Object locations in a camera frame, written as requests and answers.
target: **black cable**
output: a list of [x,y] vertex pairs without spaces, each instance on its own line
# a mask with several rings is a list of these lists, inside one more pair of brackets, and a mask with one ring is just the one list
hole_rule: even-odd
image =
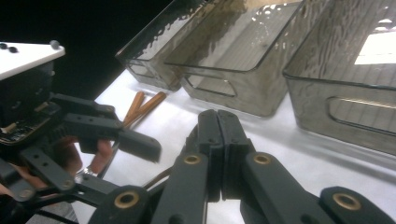
[[43,211],[43,210],[38,211],[36,214],[40,215],[42,217],[49,217],[49,218],[55,219],[57,221],[60,221],[62,223],[66,223],[66,224],[78,224],[78,222],[69,220],[67,218],[64,218],[64,217],[58,216],[56,214],[53,214],[51,212],[47,212],[47,211]]

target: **wire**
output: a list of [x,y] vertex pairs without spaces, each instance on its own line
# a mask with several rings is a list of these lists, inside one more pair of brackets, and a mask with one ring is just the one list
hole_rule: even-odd
[[168,169],[160,172],[158,175],[156,175],[153,179],[151,179],[147,184],[143,185],[144,189],[149,189],[158,182],[160,182],[162,179],[168,177],[172,173],[172,166],[169,167]]
[[49,217],[49,218],[55,219],[57,221],[60,221],[62,223],[66,223],[66,224],[78,224],[78,222],[69,220],[67,218],[64,218],[64,217],[58,216],[56,214],[53,214],[51,212],[47,212],[47,211],[43,211],[43,210],[38,211],[36,214],[40,215],[42,217]]
[[113,162],[114,158],[116,157],[116,153],[119,151],[120,141],[116,141],[113,143],[113,154],[111,155],[110,160],[107,162],[106,166],[103,168],[102,172],[100,172],[97,177],[103,179],[105,174],[107,173],[108,168],[110,167],[111,163]]

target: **gray plastic bin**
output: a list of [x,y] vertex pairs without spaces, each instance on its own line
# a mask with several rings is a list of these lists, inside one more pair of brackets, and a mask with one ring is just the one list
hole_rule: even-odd
[[175,0],[137,34],[116,58],[137,81],[169,91],[180,88],[181,72],[164,58],[205,17],[216,1]]
[[282,69],[327,1],[220,1],[165,63],[200,100],[271,116],[286,94]]
[[301,128],[396,155],[396,1],[334,1],[284,75]]

